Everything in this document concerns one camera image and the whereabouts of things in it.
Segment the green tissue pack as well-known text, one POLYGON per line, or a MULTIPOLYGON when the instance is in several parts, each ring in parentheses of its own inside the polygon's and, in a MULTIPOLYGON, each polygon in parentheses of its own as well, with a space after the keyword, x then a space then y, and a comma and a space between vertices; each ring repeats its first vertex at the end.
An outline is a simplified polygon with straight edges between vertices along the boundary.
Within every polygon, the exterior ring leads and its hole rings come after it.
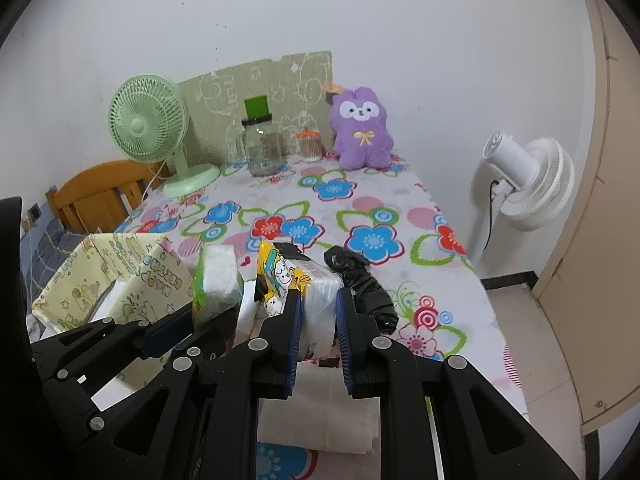
POLYGON ((196 266, 192 315, 195 327, 208 323, 224 312, 239 307, 244 281, 231 245, 204 245, 196 266))

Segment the yellow fabric storage basket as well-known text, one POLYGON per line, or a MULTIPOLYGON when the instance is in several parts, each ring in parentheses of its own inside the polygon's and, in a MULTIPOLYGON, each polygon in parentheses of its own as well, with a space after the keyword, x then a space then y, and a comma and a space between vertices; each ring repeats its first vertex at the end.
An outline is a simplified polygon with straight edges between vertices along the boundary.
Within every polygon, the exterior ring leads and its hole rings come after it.
POLYGON ((94 234, 82 240, 35 299, 55 333, 102 318, 157 322, 190 304, 193 278, 162 234, 94 234))

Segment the blue plaid pillow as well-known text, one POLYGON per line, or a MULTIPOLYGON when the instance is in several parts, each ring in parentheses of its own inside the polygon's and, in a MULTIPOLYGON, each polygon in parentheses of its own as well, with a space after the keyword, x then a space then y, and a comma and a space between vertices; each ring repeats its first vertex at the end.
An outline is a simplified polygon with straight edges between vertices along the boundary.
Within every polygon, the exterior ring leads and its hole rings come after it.
POLYGON ((67 231, 54 218, 45 228, 32 228, 21 239, 21 272, 29 307, 87 234, 67 231))

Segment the wooden bed headboard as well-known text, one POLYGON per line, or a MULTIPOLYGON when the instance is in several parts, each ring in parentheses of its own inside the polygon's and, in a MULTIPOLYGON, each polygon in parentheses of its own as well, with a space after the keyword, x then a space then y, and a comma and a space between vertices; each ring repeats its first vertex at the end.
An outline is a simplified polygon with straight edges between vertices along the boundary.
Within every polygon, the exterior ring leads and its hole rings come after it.
POLYGON ((143 203, 143 195, 169 177, 163 162, 131 159, 102 162, 82 170, 46 199, 55 218, 75 233, 114 232, 143 203))

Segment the glass mason jar mug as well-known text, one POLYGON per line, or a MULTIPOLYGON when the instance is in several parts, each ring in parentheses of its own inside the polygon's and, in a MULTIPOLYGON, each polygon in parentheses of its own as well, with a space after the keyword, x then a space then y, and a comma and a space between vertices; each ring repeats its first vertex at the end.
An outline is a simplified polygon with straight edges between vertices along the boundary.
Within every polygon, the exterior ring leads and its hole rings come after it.
POLYGON ((242 120, 242 150, 248 171, 253 177, 278 174, 283 165, 280 133, 272 123, 272 115, 242 120))

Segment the toothpick jar orange lid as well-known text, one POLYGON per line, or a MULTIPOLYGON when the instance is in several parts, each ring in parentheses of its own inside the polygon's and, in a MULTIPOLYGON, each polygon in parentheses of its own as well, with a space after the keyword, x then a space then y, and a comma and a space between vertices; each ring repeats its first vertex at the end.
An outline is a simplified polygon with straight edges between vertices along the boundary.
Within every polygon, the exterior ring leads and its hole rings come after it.
POLYGON ((304 162, 318 162, 323 157, 320 132, 305 129, 296 134, 299 156, 304 162))

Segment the beige door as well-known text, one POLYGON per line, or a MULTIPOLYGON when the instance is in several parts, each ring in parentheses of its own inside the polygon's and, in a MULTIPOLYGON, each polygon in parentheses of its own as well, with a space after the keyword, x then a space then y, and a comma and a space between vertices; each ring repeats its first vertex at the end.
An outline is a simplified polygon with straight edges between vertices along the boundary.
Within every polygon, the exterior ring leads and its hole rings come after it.
POLYGON ((534 295, 590 434, 639 402, 639 53, 605 0, 585 0, 594 51, 591 140, 534 295))

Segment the white standing fan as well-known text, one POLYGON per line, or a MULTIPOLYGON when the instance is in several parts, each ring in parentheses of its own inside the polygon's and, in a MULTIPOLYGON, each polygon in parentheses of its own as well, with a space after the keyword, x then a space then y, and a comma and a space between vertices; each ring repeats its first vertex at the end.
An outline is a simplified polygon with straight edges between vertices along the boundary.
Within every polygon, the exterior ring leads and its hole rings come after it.
POLYGON ((469 251, 474 264, 488 247, 499 217, 520 232, 537 231, 564 209, 575 185, 574 162, 548 136, 521 145, 496 132, 485 143, 482 156, 494 177, 480 235, 469 251))

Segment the green desk fan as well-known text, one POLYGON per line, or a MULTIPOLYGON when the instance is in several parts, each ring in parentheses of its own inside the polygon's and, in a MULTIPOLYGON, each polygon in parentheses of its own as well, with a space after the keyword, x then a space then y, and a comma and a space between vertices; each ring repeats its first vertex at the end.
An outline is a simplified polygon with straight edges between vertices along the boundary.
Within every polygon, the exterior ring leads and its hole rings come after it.
POLYGON ((125 81, 111 100, 107 123, 115 144, 131 159, 171 163, 175 174, 165 181, 167 197, 191 194, 220 177, 210 162, 191 166, 186 161, 190 115, 180 88, 170 80, 139 75, 125 81))

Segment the purple plush bunny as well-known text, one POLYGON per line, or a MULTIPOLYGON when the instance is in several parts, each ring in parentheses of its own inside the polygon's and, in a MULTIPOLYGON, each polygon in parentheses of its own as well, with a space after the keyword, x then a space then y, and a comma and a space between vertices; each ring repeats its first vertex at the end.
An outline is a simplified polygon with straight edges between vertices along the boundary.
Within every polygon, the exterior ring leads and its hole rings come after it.
POLYGON ((341 169, 385 169, 392 163, 394 141, 387 130, 386 109, 372 89, 345 89, 336 94, 329 124, 341 169))

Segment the green cup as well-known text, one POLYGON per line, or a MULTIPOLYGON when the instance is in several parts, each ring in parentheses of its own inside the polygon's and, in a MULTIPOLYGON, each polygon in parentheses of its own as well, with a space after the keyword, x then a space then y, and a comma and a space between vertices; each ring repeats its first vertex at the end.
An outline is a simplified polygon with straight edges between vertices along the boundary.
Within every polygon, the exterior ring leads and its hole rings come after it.
POLYGON ((266 96, 253 96, 244 100, 246 118, 250 120, 263 118, 270 115, 268 98, 266 96))

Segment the green cartoon cardboard panel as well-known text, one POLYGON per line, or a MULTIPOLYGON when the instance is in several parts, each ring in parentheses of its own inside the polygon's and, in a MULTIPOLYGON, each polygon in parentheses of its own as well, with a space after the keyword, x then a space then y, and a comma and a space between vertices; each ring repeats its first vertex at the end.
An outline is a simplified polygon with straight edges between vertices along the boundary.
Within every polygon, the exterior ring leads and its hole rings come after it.
POLYGON ((303 130, 320 133, 323 149, 329 151, 334 142, 331 100, 323 86, 332 80, 332 53, 317 51, 265 58, 180 82, 190 114, 186 160, 191 165, 235 162, 236 140, 247 118, 244 101, 255 96, 267 98, 285 154, 298 152, 296 134, 303 130))

